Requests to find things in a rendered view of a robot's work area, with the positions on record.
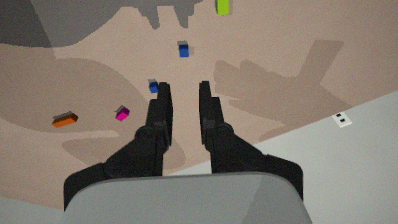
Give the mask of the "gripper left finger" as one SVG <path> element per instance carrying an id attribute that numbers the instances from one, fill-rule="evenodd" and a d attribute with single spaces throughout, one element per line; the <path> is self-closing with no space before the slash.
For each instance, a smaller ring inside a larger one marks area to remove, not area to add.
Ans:
<path id="1" fill-rule="evenodd" d="M 163 154 L 172 144 L 172 125 L 170 84 L 159 82 L 157 100 L 150 99 L 145 126 L 137 129 L 134 139 L 106 162 L 66 178 L 63 186 L 64 212 L 75 194 L 88 185 L 115 178 L 163 176 Z"/>

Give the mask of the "magenta block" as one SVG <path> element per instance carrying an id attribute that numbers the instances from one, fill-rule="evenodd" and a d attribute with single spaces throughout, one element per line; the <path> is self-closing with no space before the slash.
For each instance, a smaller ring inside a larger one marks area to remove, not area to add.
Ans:
<path id="1" fill-rule="evenodd" d="M 117 113 L 115 119 L 117 119 L 117 120 L 119 120 L 119 121 L 122 121 L 122 120 L 124 120 L 127 116 L 129 116 L 129 112 L 130 112 L 130 110 L 128 110 L 128 109 L 126 109 L 126 108 L 124 107 L 122 110 L 120 110 L 120 111 Z"/>

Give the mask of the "orange rod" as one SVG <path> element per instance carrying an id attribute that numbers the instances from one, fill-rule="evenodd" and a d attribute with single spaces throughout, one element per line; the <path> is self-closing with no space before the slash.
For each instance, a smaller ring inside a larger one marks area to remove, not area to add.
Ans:
<path id="1" fill-rule="evenodd" d="M 75 115 L 74 113 L 57 118 L 53 121 L 52 125 L 55 126 L 56 128 L 62 127 L 71 123 L 75 123 L 78 119 L 78 116 Z"/>

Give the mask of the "small blue block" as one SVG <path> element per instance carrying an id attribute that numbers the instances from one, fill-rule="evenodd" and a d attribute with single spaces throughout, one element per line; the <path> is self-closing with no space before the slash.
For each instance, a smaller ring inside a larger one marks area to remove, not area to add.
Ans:
<path id="1" fill-rule="evenodd" d="M 179 54 L 180 54 L 180 57 L 189 57 L 189 48 L 188 48 L 188 44 L 186 44 L 186 45 L 179 45 Z"/>
<path id="2" fill-rule="evenodd" d="M 158 82 L 152 82 L 149 84 L 149 89 L 150 89 L 151 94 L 158 93 L 158 86 L 159 86 Z"/>

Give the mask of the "lime green rectangular bar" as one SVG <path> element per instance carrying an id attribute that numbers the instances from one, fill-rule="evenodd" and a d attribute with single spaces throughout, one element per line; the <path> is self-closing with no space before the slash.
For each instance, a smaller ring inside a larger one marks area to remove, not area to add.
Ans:
<path id="1" fill-rule="evenodd" d="M 228 0 L 216 0 L 217 15 L 228 14 Z"/>

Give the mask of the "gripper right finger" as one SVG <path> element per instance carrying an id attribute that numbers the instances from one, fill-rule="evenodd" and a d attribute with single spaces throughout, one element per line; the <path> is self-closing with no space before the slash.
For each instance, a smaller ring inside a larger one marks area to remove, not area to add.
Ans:
<path id="1" fill-rule="evenodd" d="M 211 96 L 209 81 L 199 83 L 199 116 L 202 145 L 210 152 L 212 173 L 255 171 L 282 176 L 303 201 L 302 168 L 292 161 L 265 155 L 234 134 L 233 127 L 224 122 L 219 97 Z"/>

